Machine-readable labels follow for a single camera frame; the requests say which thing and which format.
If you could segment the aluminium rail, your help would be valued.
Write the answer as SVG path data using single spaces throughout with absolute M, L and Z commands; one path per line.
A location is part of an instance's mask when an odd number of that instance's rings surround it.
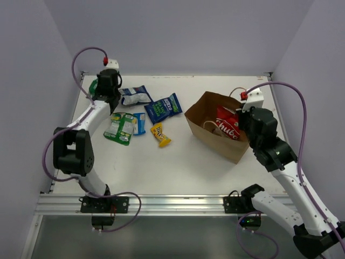
M 223 195 L 142 195 L 141 203 L 129 198 L 128 213 L 134 216 L 226 216 Z M 87 215 L 81 212 L 80 194 L 41 194 L 35 215 Z

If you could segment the blue silver crisps bag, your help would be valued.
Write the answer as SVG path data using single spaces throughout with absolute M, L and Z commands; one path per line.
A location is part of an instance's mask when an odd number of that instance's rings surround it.
M 121 88 L 119 92 L 121 94 L 120 102 L 124 106 L 143 105 L 153 102 L 144 85 L 140 87 Z

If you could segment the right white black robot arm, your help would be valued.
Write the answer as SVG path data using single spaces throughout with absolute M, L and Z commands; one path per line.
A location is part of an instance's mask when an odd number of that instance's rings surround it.
M 321 201 L 302 172 L 290 145 L 277 136 L 272 111 L 251 107 L 237 109 L 239 128 L 244 131 L 254 156 L 287 192 L 296 211 L 270 196 L 258 184 L 241 192 L 240 205 L 247 212 L 261 212 L 283 227 L 306 258 L 317 258 L 333 245 L 343 243 L 344 222 Z

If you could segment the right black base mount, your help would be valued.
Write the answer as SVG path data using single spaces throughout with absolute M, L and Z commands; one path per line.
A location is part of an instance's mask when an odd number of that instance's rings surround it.
M 253 184 L 241 192 L 233 190 L 229 195 L 223 197 L 223 207 L 226 214 L 238 214 L 239 224 L 242 228 L 248 230 L 258 230 L 261 226 L 261 215 L 259 213 L 245 216 L 240 219 L 246 213 L 252 213 L 255 211 L 251 199 L 258 192 L 265 189 L 258 184 Z

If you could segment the brown paper bag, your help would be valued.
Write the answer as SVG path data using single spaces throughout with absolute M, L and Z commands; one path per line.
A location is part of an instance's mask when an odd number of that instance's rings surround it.
M 235 98 L 206 91 L 184 115 L 197 139 L 221 156 L 237 164 L 249 148 L 249 143 L 243 131 L 240 132 L 238 140 L 233 140 L 217 128 L 218 105 L 232 111 L 240 108 L 240 102 Z

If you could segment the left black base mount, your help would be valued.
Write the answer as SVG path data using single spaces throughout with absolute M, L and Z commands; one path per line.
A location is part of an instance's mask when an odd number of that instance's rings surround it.
M 80 212 L 91 214 L 91 224 L 94 228 L 112 226 L 116 214 L 127 214 L 129 197 L 118 196 L 113 198 L 80 197 Z

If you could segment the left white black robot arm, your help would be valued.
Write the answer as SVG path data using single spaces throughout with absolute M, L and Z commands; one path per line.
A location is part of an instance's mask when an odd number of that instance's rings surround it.
M 96 76 L 97 86 L 87 110 L 67 127 L 54 131 L 53 165 L 75 179 L 87 196 L 94 197 L 93 206 L 97 210 L 106 212 L 111 208 L 112 198 L 109 186 L 94 169 L 91 137 L 118 106 L 122 78 L 117 69 L 104 69 Z

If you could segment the red snack bag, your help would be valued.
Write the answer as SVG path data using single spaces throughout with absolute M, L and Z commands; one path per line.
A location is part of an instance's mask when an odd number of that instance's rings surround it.
M 217 106 L 216 124 L 232 140 L 239 140 L 238 114 L 221 105 Z

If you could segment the blue white snack packet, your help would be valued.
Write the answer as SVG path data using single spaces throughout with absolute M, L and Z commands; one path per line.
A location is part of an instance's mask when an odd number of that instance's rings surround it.
M 144 135 L 146 133 L 146 130 L 145 130 L 146 114 L 134 113 L 133 115 L 136 118 L 136 123 L 134 126 L 134 135 L 135 136 Z

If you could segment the dark blue crisps bag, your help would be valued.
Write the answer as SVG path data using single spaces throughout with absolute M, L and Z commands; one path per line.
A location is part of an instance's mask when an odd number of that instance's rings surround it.
M 176 93 L 171 94 L 169 97 L 153 101 L 144 106 L 144 108 L 152 124 L 157 124 L 166 118 L 183 112 Z

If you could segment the dark green snack packet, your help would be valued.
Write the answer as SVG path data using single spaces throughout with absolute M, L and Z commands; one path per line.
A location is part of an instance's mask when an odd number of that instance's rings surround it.
M 89 95 L 90 95 L 91 97 L 93 97 L 93 96 L 95 95 L 95 90 L 96 90 L 96 88 L 97 88 L 97 85 L 98 85 L 98 80 L 97 80 L 97 79 L 95 79 L 95 80 L 93 80 L 93 81 L 91 82 L 91 84 L 90 84 L 90 86 L 89 86 L 89 88 L 88 88 L 88 92 L 89 92 Z

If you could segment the yellow m&m packet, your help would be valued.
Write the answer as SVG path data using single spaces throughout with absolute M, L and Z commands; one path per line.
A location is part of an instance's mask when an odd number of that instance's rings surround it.
M 153 136 L 159 141 L 159 147 L 163 148 L 170 144 L 171 139 L 163 133 L 162 123 L 156 123 L 151 129 Z

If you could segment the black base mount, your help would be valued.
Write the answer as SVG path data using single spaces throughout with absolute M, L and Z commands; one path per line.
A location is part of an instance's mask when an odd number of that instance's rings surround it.
M 129 197 L 118 196 L 113 198 L 80 197 L 80 212 L 91 214 L 91 224 L 94 228 L 112 226 L 116 214 L 127 214 Z
M 245 216 L 240 219 L 246 213 L 252 213 L 255 211 L 251 199 L 258 192 L 265 189 L 258 184 L 253 184 L 241 192 L 233 190 L 229 195 L 223 197 L 223 207 L 226 214 L 238 214 L 239 224 L 242 228 L 248 230 L 258 230 L 261 226 L 261 215 L 259 213 Z

